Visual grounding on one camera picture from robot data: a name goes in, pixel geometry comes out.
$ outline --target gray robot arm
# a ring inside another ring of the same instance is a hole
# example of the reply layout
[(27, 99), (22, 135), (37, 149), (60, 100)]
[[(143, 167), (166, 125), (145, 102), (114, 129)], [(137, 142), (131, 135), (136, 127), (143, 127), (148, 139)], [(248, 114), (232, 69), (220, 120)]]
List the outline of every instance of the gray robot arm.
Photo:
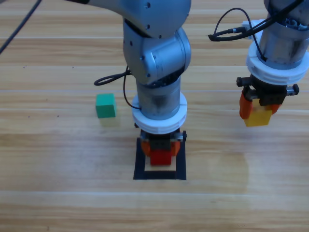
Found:
[(182, 29), (191, 0), (69, 0), (114, 11), (124, 18), (124, 55), (137, 81), (177, 78), (191, 60)]
[(172, 36), (185, 23), (191, 0), (69, 0), (114, 11), (152, 38)]
[[(252, 28), (245, 22), (245, 33), (218, 37), (230, 33), (227, 30), (210, 35), (212, 41), (233, 41), (258, 33), (247, 56), (251, 75), (237, 78), (237, 85), (243, 87), (240, 116), (247, 126), (267, 125), (285, 98), (299, 93), (296, 83), (309, 70), (309, 0), (264, 0), (264, 5), (267, 19), (255, 21)], [(256, 116), (259, 113), (251, 116), (256, 99), (261, 106), (260, 117)]]

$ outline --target white flange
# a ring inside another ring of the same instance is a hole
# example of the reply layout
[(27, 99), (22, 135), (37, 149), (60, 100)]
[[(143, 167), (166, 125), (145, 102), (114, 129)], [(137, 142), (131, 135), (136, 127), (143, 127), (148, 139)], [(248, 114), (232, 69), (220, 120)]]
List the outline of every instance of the white flange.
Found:
[[(133, 106), (139, 107), (139, 98), (133, 99)], [(183, 93), (180, 93), (180, 108), (176, 115), (166, 120), (153, 120), (144, 116), (140, 110), (132, 108), (133, 119), (143, 131), (150, 134), (168, 134), (179, 129), (187, 118), (188, 104)]]
[(302, 62), (296, 68), (279, 70), (271, 68), (261, 62), (257, 57), (256, 51), (256, 45), (252, 43), (247, 57), (247, 67), (253, 76), (263, 82), (278, 86), (293, 85), (303, 79), (309, 69), (308, 52), (305, 53)]

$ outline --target wood grain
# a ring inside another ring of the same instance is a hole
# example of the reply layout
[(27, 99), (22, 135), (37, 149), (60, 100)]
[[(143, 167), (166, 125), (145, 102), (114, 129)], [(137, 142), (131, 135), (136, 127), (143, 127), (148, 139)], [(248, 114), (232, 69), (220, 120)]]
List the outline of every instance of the wood grain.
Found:
[[(0, 5), (0, 43), (35, 0)], [(243, 7), (265, 18), (263, 1), (193, 0), (184, 25), (192, 65), (182, 76), (189, 103), (187, 181), (132, 180), (136, 138), (122, 82), (122, 19), (44, 0), (0, 56), (0, 232), (307, 232), (309, 82), (267, 127), (239, 117), (239, 76), (250, 41), (211, 43), (220, 16)], [(220, 28), (239, 25), (229, 14)], [(127, 95), (136, 94), (127, 79)], [(115, 93), (116, 118), (99, 120), (95, 97)]]

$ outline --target green cube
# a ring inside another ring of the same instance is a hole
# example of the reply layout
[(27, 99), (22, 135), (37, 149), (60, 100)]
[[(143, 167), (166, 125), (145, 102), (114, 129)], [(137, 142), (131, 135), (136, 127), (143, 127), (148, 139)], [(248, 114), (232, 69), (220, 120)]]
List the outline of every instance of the green cube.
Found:
[(98, 118), (116, 117), (116, 101), (114, 94), (98, 94), (96, 110)]

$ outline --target black square frame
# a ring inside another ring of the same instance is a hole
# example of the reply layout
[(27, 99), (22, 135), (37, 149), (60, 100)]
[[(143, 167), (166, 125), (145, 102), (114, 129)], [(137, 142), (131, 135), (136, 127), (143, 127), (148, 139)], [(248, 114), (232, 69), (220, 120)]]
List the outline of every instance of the black square frame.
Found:
[(146, 156), (141, 149), (140, 138), (136, 141), (134, 180), (186, 180), (185, 142), (181, 142), (176, 156), (175, 171), (145, 171)]

